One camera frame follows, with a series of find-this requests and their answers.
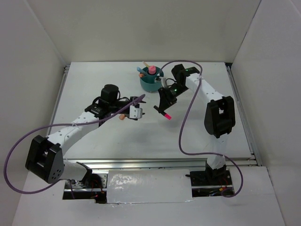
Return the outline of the black pink highlighter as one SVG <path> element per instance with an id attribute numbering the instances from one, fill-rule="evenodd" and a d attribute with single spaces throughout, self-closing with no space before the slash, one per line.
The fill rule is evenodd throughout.
<path id="1" fill-rule="evenodd" d="M 163 115 L 168 120 L 172 119 L 172 117 L 169 114 L 167 114 L 166 112 L 162 112 L 161 115 Z"/>

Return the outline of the pink capped marker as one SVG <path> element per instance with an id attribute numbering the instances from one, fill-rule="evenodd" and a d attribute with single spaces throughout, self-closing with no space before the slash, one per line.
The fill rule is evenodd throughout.
<path id="1" fill-rule="evenodd" d="M 148 67 L 148 74 L 155 75 L 156 73 L 157 73 L 156 66 L 151 65 L 151 66 Z"/>

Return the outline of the blue capped clear highlighter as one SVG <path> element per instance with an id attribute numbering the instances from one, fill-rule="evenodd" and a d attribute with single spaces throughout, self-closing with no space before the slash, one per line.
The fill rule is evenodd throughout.
<path id="1" fill-rule="evenodd" d="M 137 67 L 136 69 L 137 69 L 137 71 L 138 71 L 139 73 L 142 73 L 144 76 L 147 76 L 147 75 L 148 75 L 148 73 L 147 73 L 145 70 L 143 70 L 142 68 Z"/>

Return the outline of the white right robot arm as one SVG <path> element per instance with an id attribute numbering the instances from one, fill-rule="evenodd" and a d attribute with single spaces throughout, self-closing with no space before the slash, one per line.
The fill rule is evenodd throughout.
<path id="1" fill-rule="evenodd" d="M 217 184 L 226 174 L 226 145 L 229 133 L 236 124 L 234 99 L 224 96 L 202 78 L 202 68 L 185 68 L 182 64 L 175 65 L 171 70 L 175 83 L 158 90 L 160 102 L 154 109 L 159 114 L 171 119 L 165 111 L 176 104 L 177 97 L 187 90 L 194 93 L 205 104 L 204 127 L 213 142 L 212 151 L 206 160 L 205 179 Z"/>

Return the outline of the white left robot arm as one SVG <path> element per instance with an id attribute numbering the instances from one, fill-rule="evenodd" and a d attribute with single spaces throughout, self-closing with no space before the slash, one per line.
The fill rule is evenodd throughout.
<path id="1" fill-rule="evenodd" d="M 118 114 L 134 121 L 142 118 L 140 103 L 143 98 L 144 95 L 119 97 L 116 85 L 105 85 L 100 96 L 73 122 L 61 124 L 60 130 L 46 137 L 37 135 L 33 138 L 25 163 L 26 169 L 48 184 L 59 180 L 74 180 L 83 188 L 89 187 L 93 180 L 100 177 L 81 162 L 65 160 L 65 154 L 84 136 Z"/>

